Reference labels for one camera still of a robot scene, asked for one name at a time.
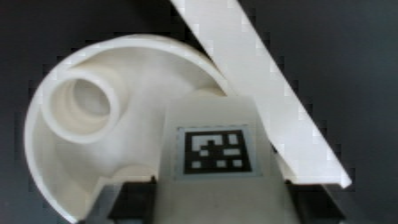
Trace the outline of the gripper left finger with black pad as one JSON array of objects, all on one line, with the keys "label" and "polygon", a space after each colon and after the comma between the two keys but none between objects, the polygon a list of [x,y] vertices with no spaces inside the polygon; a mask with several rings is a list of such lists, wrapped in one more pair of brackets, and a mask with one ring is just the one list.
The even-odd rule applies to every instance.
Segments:
[{"label": "gripper left finger with black pad", "polygon": [[78,224],[153,224],[157,179],[107,184]]}]

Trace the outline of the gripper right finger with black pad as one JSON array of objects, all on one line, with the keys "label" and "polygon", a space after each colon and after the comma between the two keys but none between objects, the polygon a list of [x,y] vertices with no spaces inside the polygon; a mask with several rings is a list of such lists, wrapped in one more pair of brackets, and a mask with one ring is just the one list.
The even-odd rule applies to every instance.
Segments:
[{"label": "gripper right finger with black pad", "polygon": [[343,211],[322,185],[286,182],[300,224],[341,224]]}]

